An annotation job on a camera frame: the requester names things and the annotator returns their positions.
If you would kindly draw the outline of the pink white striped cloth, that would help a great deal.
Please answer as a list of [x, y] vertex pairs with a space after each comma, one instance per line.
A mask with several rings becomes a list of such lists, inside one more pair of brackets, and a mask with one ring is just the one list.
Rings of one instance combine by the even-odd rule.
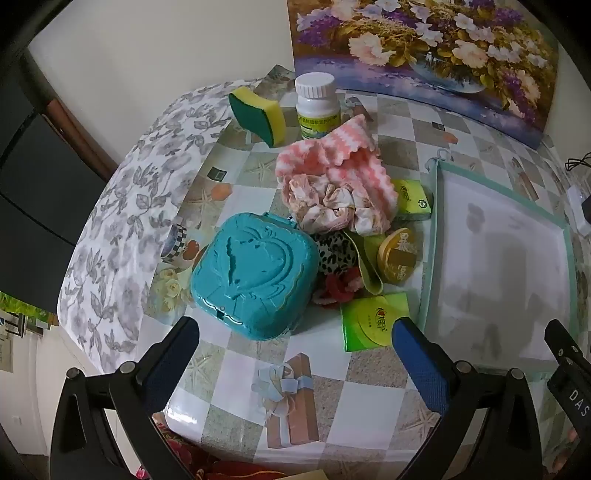
[[322, 138], [284, 148], [276, 158], [276, 178], [283, 184], [300, 174], [325, 175], [334, 184], [358, 182], [391, 221], [397, 213], [398, 194], [380, 155], [366, 116], [359, 114]]

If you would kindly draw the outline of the pink floral scrunchie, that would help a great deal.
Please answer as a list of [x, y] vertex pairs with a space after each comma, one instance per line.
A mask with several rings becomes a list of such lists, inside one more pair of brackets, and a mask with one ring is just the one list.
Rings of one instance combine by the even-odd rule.
[[308, 234], [349, 230], [360, 236], [385, 233], [398, 210], [394, 187], [361, 181], [332, 182], [327, 175], [297, 174], [283, 180], [283, 204]]

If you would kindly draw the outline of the white power strip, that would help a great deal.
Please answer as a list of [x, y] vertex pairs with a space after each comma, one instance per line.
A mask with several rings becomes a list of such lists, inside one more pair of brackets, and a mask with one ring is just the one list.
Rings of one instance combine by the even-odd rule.
[[572, 185], [567, 190], [568, 203], [572, 210], [573, 221], [578, 233], [587, 237], [591, 233], [590, 196], [585, 196], [579, 187]]

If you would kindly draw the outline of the teal plastic box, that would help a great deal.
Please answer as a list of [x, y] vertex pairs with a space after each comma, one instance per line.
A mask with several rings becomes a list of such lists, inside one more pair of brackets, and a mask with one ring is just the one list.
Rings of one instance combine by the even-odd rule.
[[250, 340], [297, 328], [311, 300], [320, 253], [287, 218], [235, 214], [218, 230], [190, 279], [204, 312]]

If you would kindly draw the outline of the white pill bottle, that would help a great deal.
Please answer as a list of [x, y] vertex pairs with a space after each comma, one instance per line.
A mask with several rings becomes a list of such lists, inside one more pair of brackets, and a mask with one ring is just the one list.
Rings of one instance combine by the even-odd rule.
[[311, 72], [294, 81], [297, 119], [304, 139], [319, 139], [341, 125], [341, 103], [330, 73]]

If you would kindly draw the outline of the yellow green sponge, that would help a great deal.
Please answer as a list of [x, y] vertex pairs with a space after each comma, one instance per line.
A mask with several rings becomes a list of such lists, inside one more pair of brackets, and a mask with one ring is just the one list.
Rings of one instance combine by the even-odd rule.
[[228, 101], [242, 129], [259, 136], [270, 148], [283, 143], [287, 125], [279, 102], [267, 100], [245, 86], [230, 92]]

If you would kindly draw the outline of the white tray teal rim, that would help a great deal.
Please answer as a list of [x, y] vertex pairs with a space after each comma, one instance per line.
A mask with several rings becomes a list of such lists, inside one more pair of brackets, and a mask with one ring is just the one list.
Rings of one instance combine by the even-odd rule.
[[433, 158], [428, 170], [434, 202], [417, 325], [455, 361], [549, 377], [557, 362], [547, 324], [579, 333], [569, 226], [453, 162]]

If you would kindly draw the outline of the flower painting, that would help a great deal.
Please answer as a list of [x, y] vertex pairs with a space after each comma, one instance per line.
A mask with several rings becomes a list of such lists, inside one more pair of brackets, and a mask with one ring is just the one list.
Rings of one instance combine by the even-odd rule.
[[290, 1], [297, 73], [440, 107], [539, 147], [558, 42], [522, 1]]

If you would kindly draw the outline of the checkered printed table cover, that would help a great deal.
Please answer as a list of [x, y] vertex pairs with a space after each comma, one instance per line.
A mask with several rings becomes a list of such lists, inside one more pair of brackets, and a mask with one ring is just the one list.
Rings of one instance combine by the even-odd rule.
[[[199, 260], [215, 231], [235, 213], [287, 216], [274, 167], [277, 151], [230, 117], [226, 82], [174, 100], [136, 145], [151, 162], [190, 153], [197, 163], [174, 192], [175, 229], [187, 229], [176, 264], [156, 268], [145, 305], [145, 332], [154, 336], [182, 315], [195, 318], [201, 340], [158, 419], [177, 442], [213, 454], [294, 471], [322, 468], [335, 479], [393, 475], [436, 422], [390, 348], [346, 351], [339, 294], [365, 294], [352, 241], [341, 233], [317, 237], [321, 264], [311, 305], [294, 333], [252, 341], [195, 305], [188, 260]], [[367, 111], [374, 141], [391, 177], [426, 181], [428, 161], [457, 165], [563, 213], [570, 179], [550, 139], [531, 149], [460, 115], [385, 95], [339, 92], [342, 112]], [[256, 370], [307, 355], [314, 382], [318, 439], [284, 450], [266, 445], [266, 414], [250, 386]]]

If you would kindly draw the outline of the grey floral tablecloth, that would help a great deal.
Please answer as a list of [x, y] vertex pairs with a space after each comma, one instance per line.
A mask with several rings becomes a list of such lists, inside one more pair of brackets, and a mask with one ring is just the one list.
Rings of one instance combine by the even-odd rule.
[[92, 208], [66, 269], [57, 317], [99, 372], [138, 357], [143, 308], [172, 221], [230, 122], [229, 93], [256, 84], [229, 81], [174, 100]]

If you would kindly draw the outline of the leopard print scrunchie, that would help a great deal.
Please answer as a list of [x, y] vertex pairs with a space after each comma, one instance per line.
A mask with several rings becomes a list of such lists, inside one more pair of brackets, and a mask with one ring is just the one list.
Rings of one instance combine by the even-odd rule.
[[359, 268], [356, 249], [344, 232], [318, 233], [311, 238], [320, 256], [317, 278], [321, 274], [339, 274], [352, 267]]

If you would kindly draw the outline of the round gold tin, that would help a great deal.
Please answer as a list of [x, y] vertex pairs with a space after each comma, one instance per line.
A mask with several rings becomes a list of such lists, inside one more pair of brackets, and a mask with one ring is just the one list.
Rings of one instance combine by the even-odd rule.
[[414, 272], [418, 246], [413, 230], [400, 228], [390, 234], [378, 250], [378, 269], [384, 281], [391, 284], [405, 282]]

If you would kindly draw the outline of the red scrunchie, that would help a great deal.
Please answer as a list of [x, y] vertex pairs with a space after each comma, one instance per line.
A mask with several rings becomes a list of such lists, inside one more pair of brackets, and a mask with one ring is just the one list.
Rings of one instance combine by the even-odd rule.
[[363, 280], [360, 269], [352, 267], [339, 274], [321, 274], [315, 282], [311, 302], [315, 305], [335, 309], [361, 295]]

